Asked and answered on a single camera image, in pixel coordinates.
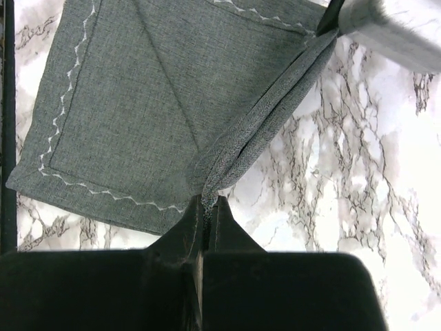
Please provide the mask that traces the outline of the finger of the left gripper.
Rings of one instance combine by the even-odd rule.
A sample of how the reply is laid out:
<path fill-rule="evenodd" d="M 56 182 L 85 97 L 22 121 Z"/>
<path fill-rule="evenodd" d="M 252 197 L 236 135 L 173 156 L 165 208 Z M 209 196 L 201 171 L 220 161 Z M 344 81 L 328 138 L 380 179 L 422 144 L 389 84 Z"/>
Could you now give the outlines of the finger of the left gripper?
<path fill-rule="evenodd" d="M 345 0 L 331 0 L 329 2 L 329 5 L 327 6 L 327 9 L 325 10 L 325 13 L 316 29 L 317 37 L 338 27 L 338 15 L 344 2 Z"/>

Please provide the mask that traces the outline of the grey cloth napkin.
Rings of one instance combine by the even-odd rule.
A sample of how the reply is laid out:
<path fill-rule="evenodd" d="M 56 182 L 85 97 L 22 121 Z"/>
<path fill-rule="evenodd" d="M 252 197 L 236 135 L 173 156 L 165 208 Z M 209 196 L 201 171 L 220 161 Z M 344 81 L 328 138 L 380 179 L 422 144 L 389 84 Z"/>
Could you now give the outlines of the grey cloth napkin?
<path fill-rule="evenodd" d="M 311 1 L 66 1 L 7 186 L 163 234 L 261 155 L 326 66 Z"/>

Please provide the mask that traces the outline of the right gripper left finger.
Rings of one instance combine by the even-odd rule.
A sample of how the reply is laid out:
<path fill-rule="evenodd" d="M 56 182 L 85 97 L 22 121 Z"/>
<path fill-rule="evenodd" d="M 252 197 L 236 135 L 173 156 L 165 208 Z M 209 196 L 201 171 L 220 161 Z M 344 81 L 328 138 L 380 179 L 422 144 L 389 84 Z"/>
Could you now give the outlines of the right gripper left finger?
<path fill-rule="evenodd" d="M 203 207 L 147 248 L 16 252 L 1 258 L 2 330 L 200 330 Z"/>

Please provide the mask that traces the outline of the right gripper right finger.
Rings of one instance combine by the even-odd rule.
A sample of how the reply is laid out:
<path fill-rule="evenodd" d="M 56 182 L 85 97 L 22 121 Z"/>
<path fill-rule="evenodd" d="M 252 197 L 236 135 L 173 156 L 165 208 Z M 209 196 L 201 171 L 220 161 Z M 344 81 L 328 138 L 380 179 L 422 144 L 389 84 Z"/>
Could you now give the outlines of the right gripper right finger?
<path fill-rule="evenodd" d="M 385 330 L 371 275 L 346 253 L 267 252 L 214 206 L 203 257 L 204 330 Z"/>

